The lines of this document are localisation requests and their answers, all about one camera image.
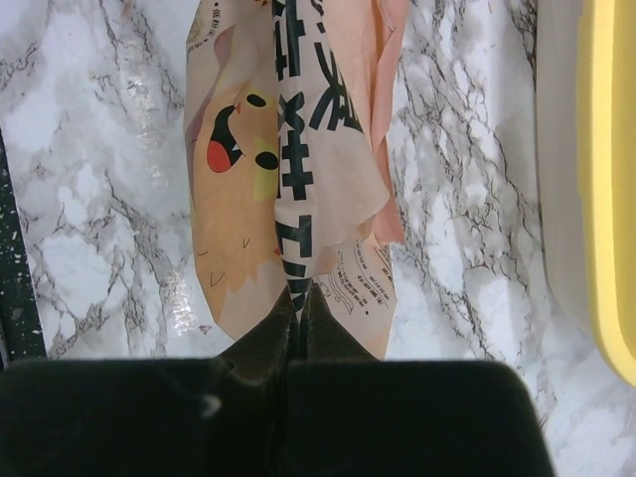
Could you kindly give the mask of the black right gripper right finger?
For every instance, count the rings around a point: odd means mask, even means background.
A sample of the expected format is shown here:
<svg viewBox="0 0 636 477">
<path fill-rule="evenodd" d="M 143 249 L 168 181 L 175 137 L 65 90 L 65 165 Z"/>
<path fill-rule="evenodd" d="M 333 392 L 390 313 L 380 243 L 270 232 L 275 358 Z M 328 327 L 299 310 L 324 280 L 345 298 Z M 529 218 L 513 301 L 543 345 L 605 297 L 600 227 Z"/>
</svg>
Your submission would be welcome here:
<svg viewBox="0 0 636 477">
<path fill-rule="evenodd" d="M 548 476 L 528 390 L 492 361 L 375 359 L 309 293 L 286 378 L 289 476 Z"/>
</svg>

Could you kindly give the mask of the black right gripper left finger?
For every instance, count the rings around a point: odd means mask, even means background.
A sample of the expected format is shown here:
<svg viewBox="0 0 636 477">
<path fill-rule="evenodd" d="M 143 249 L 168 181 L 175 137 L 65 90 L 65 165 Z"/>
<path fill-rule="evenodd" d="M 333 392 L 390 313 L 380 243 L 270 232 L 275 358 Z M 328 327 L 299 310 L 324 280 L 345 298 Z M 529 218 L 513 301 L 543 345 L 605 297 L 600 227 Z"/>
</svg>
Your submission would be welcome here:
<svg viewBox="0 0 636 477">
<path fill-rule="evenodd" d="M 1 375 L 1 472 L 272 476 L 295 331 L 282 293 L 212 358 L 16 364 Z"/>
</svg>

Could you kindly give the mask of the pink cat litter bag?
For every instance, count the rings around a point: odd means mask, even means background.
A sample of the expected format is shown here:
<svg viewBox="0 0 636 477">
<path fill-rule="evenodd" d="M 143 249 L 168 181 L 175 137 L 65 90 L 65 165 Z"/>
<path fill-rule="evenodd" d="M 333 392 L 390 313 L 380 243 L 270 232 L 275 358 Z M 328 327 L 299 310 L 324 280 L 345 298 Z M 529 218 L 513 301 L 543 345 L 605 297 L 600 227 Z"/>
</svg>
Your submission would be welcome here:
<svg viewBox="0 0 636 477">
<path fill-rule="evenodd" d="M 196 273 L 234 339 L 285 299 L 385 356 L 403 238 L 388 132 L 404 1 L 203 1 L 184 137 Z"/>
</svg>

